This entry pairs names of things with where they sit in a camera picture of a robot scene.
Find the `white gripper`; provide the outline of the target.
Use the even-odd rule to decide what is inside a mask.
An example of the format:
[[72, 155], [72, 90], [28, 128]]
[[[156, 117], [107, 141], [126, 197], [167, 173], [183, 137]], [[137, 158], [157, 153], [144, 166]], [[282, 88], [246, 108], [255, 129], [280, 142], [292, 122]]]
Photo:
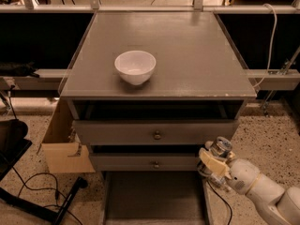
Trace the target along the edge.
[[205, 167], [220, 177], [227, 177], [230, 188], [240, 195], [245, 195], [258, 175], [260, 170], [247, 160], [237, 158], [226, 164], [222, 159], [233, 159], [235, 153], [228, 140], [214, 140], [205, 143], [205, 150], [201, 148], [199, 158]]

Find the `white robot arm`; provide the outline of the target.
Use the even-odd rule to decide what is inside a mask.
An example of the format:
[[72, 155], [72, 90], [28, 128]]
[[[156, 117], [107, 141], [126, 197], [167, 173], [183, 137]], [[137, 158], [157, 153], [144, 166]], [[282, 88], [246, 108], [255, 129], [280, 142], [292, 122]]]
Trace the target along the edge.
[[300, 225], [300, 188], [285, 189], [232, 149], [223, 137], [207, 142], [199, 150], [199, 174], [219, 188], [245, 195], [269, 225]]

